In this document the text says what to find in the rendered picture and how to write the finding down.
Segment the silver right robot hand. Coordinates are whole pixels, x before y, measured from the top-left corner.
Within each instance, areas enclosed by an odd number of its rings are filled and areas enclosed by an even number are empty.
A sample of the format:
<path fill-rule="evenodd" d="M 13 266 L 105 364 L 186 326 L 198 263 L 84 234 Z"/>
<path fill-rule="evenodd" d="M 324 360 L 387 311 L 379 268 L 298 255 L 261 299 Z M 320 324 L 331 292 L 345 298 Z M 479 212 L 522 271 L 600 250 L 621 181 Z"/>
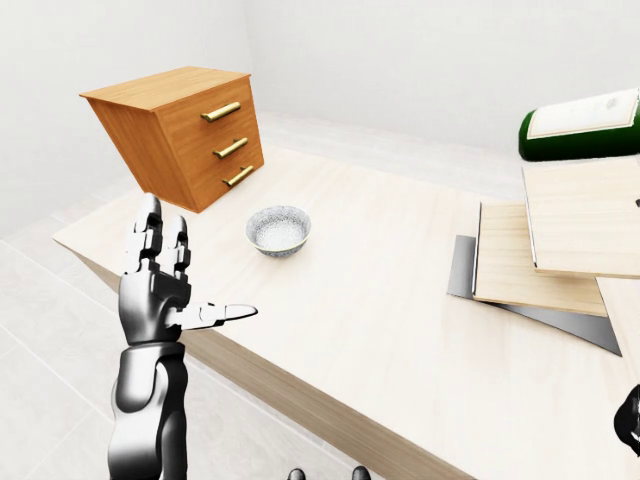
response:
<path fill-rule="evenodd" d="M 640 457 L 640 384 L 633 387 L 614 415 L 619 440 Z"/>

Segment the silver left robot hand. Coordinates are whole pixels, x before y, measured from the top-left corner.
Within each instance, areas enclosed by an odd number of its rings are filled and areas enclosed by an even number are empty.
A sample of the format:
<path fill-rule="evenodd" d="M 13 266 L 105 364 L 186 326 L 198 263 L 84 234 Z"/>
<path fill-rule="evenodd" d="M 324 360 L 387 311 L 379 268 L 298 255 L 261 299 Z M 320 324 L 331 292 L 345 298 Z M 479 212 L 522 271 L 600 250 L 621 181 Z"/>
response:
<path fill-rule="evenodd" d="M 251 305 L 193 303 L 186 274 L 190 261 L 186 220 L 175 217 L 165 234 L 161 203 L 146 193 L 129 236 L 118 290 L 128 344 L 175 342 L 186 330 L 219 327 L 258 313 Z"/>

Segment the pale wooden wine rack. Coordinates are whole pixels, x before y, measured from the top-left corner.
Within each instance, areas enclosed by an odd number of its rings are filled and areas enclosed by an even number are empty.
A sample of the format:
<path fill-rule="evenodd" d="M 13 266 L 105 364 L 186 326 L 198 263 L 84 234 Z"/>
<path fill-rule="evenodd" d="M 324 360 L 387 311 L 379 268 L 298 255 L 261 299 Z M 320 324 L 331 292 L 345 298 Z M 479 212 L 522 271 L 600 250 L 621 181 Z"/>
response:
<path fill-rule="evenodd" d="M 449 292 L 624 358 L 640 383 L 640 157 L 526 167 L 521 202 L 484 202 Z"/>

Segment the green wine bottle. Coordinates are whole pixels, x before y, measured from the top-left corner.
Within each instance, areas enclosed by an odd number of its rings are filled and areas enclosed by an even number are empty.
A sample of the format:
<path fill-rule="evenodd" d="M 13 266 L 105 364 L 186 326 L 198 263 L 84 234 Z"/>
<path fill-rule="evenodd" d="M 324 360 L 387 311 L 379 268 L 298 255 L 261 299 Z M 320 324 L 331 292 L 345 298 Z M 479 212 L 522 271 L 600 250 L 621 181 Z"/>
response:
<path fill-rule="evenodd" d="M 518 133 L 529 162 L 640 153 L 640 87 L 539 107 Z"/>

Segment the wooden cabinet drawer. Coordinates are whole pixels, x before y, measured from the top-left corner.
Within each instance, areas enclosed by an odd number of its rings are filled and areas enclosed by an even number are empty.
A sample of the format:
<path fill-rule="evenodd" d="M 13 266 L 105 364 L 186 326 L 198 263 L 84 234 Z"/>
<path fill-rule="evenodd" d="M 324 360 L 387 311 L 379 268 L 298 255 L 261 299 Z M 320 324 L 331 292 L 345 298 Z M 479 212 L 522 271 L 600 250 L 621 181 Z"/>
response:
<path fill-rule="evenodd" d="M 240 107 L 213 122 L 202 117 L 238 102 Z M 249 77 L 244 76 L 162 107 L 159 118 L 175 146 L 202 142 L 221 149 L 248 135 L 254 114 Z"/>
<path fill-rule="evenodd" d="M 254 173 L 263 164 L 264 159 L 260 144 L 251 141 L 224 159 L 217 158 L 213 154 L 212 148 L 205 148 L 201 152 L 187 157 L 184 173 L 194 200 L 192 210 L 201 212 L 233 189 L 228 188 L 222 180 L 235 176 L 240 171 L 240 166 L 253 165 L 254 171 L 252 173 Z"/>
<path fill-rule="evenodd" d="M 193 110 L 167 117 L 170 139 L 187 179 L 233 177 L 255 162 L 257 121 L 240 109 L 212 123 Z"/>

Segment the patterned white bowl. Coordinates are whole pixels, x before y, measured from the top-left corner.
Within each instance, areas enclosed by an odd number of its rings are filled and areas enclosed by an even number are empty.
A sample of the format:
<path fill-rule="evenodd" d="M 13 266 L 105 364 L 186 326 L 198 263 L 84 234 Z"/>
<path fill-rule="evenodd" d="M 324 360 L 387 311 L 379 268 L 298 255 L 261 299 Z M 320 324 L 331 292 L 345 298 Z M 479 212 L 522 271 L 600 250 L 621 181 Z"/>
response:
<path fill-rule="evenodd" d="M 298 252 L 311 232 L 311 219 L 300 208 L 288 205 L 266 207 L 253 214 L 245 233 L 250 243 L 271 257 L 287 257 Z"/>

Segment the wooden cabinet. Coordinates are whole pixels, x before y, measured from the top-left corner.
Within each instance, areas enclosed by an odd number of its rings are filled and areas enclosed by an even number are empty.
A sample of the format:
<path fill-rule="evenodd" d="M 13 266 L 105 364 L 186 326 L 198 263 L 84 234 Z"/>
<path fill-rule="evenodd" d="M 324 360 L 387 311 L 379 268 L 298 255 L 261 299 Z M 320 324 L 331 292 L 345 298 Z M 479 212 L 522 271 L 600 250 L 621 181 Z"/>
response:
<path fill-rule="evenodd" d="M 181 161 L 158 111 L 247 73 L 187 66 L 84 93 L 141 189 L 192 210 Z"/>

